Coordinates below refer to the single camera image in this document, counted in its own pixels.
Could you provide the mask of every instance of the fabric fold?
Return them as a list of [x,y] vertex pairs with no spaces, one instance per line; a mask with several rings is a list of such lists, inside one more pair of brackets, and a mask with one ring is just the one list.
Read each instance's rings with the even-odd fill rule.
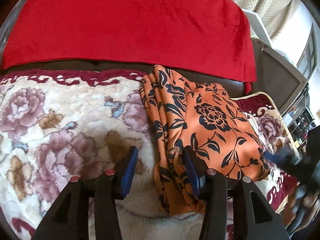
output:
[[268,176],[270,168],[258,136],[220,84],[190,82],[160,65],[142,83],[140,95],[154,125],[160,155],[153,176],[169,215],[204,211],[183,165],[187,145],[209,168],[229,178],[249,176],[257,181]]

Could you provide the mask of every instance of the folded orange cloth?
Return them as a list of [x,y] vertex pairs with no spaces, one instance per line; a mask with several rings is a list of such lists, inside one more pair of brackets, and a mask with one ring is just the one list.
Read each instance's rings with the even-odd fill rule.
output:
[[160,161],[154,180],[169,215],[203,212],[188,181],[182,151],[191,145],[209,168],[225,176],[257,181],[270,168],[254,129],[226,90],[215,83],[194,83],[176,71],[156,65],[143,77],[140,95],[153,122]]

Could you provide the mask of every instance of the orange floral cloth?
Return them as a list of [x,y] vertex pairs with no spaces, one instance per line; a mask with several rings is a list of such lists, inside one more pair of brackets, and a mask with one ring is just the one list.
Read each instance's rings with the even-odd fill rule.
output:
[[249,176],[257,181],[268,176],[270,168],[258,136],[220,84],[190,82],[160,65],[142,83],[140,95],[160,154],[153,176],[169,215],[204,211],[204,202],[192,193],[181,158],[187,145],[209,168],[229,178]]

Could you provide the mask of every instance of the window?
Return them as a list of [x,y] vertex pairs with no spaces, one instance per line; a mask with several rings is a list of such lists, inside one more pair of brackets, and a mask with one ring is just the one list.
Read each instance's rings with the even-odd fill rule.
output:
[[317,66],[316,35],[313,25],[306,47],[297,63],[297,69],[309,80]]

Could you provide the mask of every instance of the red fabric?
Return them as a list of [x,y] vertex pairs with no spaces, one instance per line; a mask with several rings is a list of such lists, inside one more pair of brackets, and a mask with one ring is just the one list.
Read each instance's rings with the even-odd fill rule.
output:
[[60,59],[145,62],[256,81],[249,22],[231,0],[28,0],[3,68]]

